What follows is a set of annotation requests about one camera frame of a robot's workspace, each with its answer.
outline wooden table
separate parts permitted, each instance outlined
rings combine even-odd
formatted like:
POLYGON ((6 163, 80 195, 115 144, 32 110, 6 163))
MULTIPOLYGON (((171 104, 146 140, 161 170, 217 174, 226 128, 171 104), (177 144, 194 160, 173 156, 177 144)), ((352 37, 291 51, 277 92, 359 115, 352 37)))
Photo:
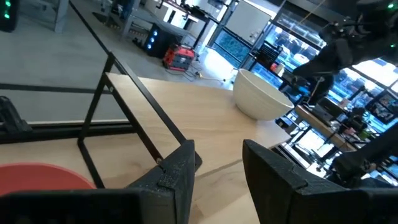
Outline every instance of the wooden table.
MULTIPOLYGON (((125 75, 109 74, 159 152, 166 157, 179 143, 125 75)), ((203 159, 197 171, 190 223, 258 223, 246 185, 242 141, 265 147, 289 135, 273 121, 255 121, 235 106, 232 92, 185 83, 141 78, 172 121, 203 159)), ((122 188, 155 166, 137 134, 86 138, 86 146, 107 188, 122 188)), ((0 164, 46 162, 74 170, 91 180, 76 139, 2 145, 0 164)))
POLYGON ((296 106, 294 111, 298 115, 298 120, 296 120, 296 123, 301 123, 303 120, 306 121, 312 128, 317 130, 324 137, 330 138, 329 141, 342 152, 356 151, 355 146, 347 142, 346 139, 340 134, 335 133, 334 130, 311 114, 311 112, 309 112, 304 106, 296 106))

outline window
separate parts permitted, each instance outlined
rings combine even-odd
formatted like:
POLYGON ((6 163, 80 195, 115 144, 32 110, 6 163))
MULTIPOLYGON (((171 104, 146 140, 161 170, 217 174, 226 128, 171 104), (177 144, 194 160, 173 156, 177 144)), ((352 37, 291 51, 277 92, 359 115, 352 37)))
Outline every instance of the window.
MULTIPOLYGON (((376 96, 381 93, 382 88, 377 86, 375 83, 362 77, 360 74, 352 71, 349 68, 340 70, 339 74, 335 76, 335 85, 332 90, 329 91, 329 98, 334 102, 338 103, 344 98, 349 98, 352 94, 357 92, 362 86, 373 95, 376 96)), ((364 107, 371 97, 368 95, 360 95, 362 99, 354 99, 355 106, 364 107)))
POLYGON ((275 25, 271 26, 266 41, 274 46, 282 46, 283 51, 280 53, 277 62, 283 63, 285 69, 293 71, 319 53, 318 50, 282 30, 282 28, 275 25))
POLYGON ((256 63, 256 65, 253 67, 251 71, 257 74, 258 76, 262 77, 263 79, 265 79, 267 83, 271 84, 275 88, 279 88, 283 82, 279 77, 272 74, 270 71, 268 71, 268 69, 265 69, 259 63, 256 63))
POLYGON ((398 69, 379 58, 361 62, 353 67, 385 86, 390 86, 398 79, 398 69))
POLYGON ((293 12, 286 11, 280 15, 276 22, 288 29, 291 29, 292 32, 306 38, 308 41, 318 45, 319 47, 324 47, 326 42, 319 37, 318 31, 316 31, 320 30, 321 27, 308 20, 299 22, 301 20, 302 18, 293 12))
POLYGON ((398 82, 395 83, 392 87, 391 87, 392 91, 395 91, 396 93, 398 93, 398 82))
MULTIPOLYGON (((370 94, 372 94, 372 96, 377 96, 383 91, 383 88, 377 86, 376 84, 374 84, 369 80, 366 80, 365 87, 367 91, 370 92, 370 94)), ((351 103, 348 105, 348 108, 365 107, 372 99, 373 97, 369 96, 368 94, 361 93, 351 101, 351 103)), ((384 124, 369 112, 367 112, 364 117, 366 121, 370 124, 370 127, 373 128, 378 133, 383 133, 391 126, 396 124, 396 122, 398 122, 398 119, 395 119, 391 121, 389 124, 384 124)))
POLYGON ((370 176, 373 177, 373 178, 381 177, 385 181, 390 183, 391 185, 396 186, 396 187, 398 186, 398 181, 394 177, 392 177, 390 174, 388 174, 386 171, 375 170, 375 171, 370 173, 370 176))
POLYGON ((213 48, 236 68, 250 51, 249 47, 224 30, 217 37, 213 48))

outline floor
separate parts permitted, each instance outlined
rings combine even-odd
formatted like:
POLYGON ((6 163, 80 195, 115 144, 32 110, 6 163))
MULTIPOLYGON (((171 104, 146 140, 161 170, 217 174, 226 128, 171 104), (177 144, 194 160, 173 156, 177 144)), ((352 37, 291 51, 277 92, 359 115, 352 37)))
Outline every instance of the floor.
MULTIPOLYGON (((201 50, 200 62, 194 64, 209 79, 194 79, 179 72, 166 71, 157 58, 148 57, 130 40, 119 40, 116 30, 105 27, 92 15, 100 12, 98 2, 72 1, 108 49, 124 60, 140 77, 171 82, 231 89, 233 67, 214 50, 201 50)), ((51 10, 40 12, 31 2, 21 7, 21 17, 13 33, 0 32, 4 44, 0 52, 0 83, 64 86, 94 89, 103 69, 106 54, 71 7, 62 34, 52 30, 51 10)), ((8 96, 27 121, 82 120, 92 99, 91 94, 48 93, 0 90, 8 96)), ((111 96, 101 99, 96 119, 124 118, 111 96)))

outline black cable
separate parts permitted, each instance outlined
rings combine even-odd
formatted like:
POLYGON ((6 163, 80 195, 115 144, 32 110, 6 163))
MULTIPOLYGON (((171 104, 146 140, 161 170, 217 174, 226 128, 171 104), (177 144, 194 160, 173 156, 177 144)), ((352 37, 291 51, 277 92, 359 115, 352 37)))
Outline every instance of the black cable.
MULTIPOLYGON (((20 85, 0 83, 0 90, 21 90, 21 91, 42 91, 42 92, 56 92, 56 93, 90 93, 94 94, 94 89, 88 88, 71 88, 60 86, 37 86, 37 85, 20 85)), ((109 90, 104 90, 104 94, 111 94, 109 90)))
POLYGON ((201 68, 200 65, 199 65, 199 68, 198 68, 198 67, 193 66, 193 63, 194 63, 194 62, 192 62, 192 63, 190 64, 189 68, 194 68, 194 69, 198 70, 198 72, 202 71, 202 68, 201 68))
POLYGON ((196 77, 194 75, 189 75, 188 73, 184 73, 186 76, 190 77, 190 78, 194 78, 196 79, 196 77))
POLYGON ((186 77, 186 76, 184 75, 185 72, 184 72, 184 73, 172 73, 172 72, 168 71, 167 68, 165 68, 165 71, 166 71, 167 73, 171 74, 171 75, 181 75, 181 76, 183 76, 184 78, 186 78, 186 79, 187 79, 188 81, 190 81, 190 82, 195 81, 195 80, 191 80, 191 79, 189 79, 188 77, 186 77))
POLYGON ((184 73, 191 78, 196 78, 196 75, 193 72, 185 71, 184 73))

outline red object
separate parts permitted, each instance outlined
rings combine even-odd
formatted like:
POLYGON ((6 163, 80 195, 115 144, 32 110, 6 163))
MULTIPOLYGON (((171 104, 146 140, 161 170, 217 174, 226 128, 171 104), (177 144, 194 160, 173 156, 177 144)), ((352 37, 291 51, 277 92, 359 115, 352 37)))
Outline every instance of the red object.
POLYGON ((0 196, 21 190, 83 190, 95 186, 76 172, 42 163, 0 166, 0 196))
POLYGON ((190 47, 180 45, 171 46, 163 58, 163 65, 167 69, 186 71, 195 59, 195 52, 190 47))
POLYGON ((271 65, 271 71, 276 71, 276 68, 278 67, 278 65, 276 64, 276 63, 273 63, 272 65, 271 65))

